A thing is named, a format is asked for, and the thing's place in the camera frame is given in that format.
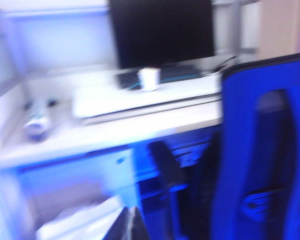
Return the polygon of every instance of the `wall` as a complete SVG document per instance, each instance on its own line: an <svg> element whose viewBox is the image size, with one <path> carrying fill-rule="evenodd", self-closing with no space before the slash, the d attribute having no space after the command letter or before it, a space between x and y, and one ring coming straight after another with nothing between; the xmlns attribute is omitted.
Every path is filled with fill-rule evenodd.
<svg viewBox="0 0 300 240"><path fill-rule="evenodd" d="M0 146L11 129L10 120L16 118L16 111L20 111L24 103L22 88L17 85L17 72L5 38L0 24Z"/></svg>
<svg viewBox="0 0 300 240"><path fill-rule="evenodd" d="M116 47L108 11L90 12L89 9L100 7L106 1L96 1L89 6L91 1L80 1L80 7L75 9L82 13L67 14L65 9L73 8L75 1L65 4L64 1L49 5L49 1L43 6L37 1L31 1L24 7L24 15L20 12L14 21L17 41L23 55L23 60L29 72L46 72L51 69L63 69L80 66L100 66L103 69L117 67ZM34 15L29 9L59 9L63 3L63 14ZM257 4L243 7L244 10L244 47L255 47L258 31L255 27L258 16ZM231 53L232 51L232 9L230 5L218 5L214 7L214 37L217 54Z"/></svg>
<svg viewBox="0 0 300 240"><path fill-rule="evenodd" d="M300 0L261 1L260 59L297 53L300 47Z"/></svg>

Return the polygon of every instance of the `keyboard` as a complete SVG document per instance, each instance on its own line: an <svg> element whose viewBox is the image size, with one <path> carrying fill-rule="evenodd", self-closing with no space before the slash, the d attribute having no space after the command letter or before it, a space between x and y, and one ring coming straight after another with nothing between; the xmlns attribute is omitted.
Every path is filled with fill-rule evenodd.
<svg viewBox="0 0 300 240"><path fill-rule="evenodd" d="M137 71L118 74L117 82L121 89L139 90L141 84L138 79ZM202 78L202 71L192 65L180 65L164 67L160 73L160 84L178 82L189 79Z"/></svg>

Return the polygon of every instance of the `drawer handle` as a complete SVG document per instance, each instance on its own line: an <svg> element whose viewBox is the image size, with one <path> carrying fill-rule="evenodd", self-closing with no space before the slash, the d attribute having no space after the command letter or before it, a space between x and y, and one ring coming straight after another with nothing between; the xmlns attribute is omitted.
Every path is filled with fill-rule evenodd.
<svg viewBox="0 0 300 240"><path fill-rule="evenodd" d="M116 164L122 164L125 160L126 159L124 157L121 157L116 161Z"/></svg>

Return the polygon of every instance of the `computer monitor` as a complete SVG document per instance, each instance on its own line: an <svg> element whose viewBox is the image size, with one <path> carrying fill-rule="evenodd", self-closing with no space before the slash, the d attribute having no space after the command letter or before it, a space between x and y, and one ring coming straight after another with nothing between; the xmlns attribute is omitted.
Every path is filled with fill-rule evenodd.
<svg viewBox="0 0 300 240"><path fill-rule="evenodd" d="M122 69L214 55L211 0L109 0Z"/></svg>

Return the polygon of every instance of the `desk surface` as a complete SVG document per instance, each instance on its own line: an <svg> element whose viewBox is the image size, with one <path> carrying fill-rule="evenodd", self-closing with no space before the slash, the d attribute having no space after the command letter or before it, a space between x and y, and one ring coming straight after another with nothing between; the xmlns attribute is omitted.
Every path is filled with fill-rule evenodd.
<svg viewBox="0 0 300 240"><path fill-rule="evenodd" d="M61 102L49 109L53 128L43 142L27 139L23 132L25 116L21 117L11 136L2 146L0 169L50 161L218 125L222 118L221 104L218 100L83 126L78 119L73 118L71 103Z"/></svg>

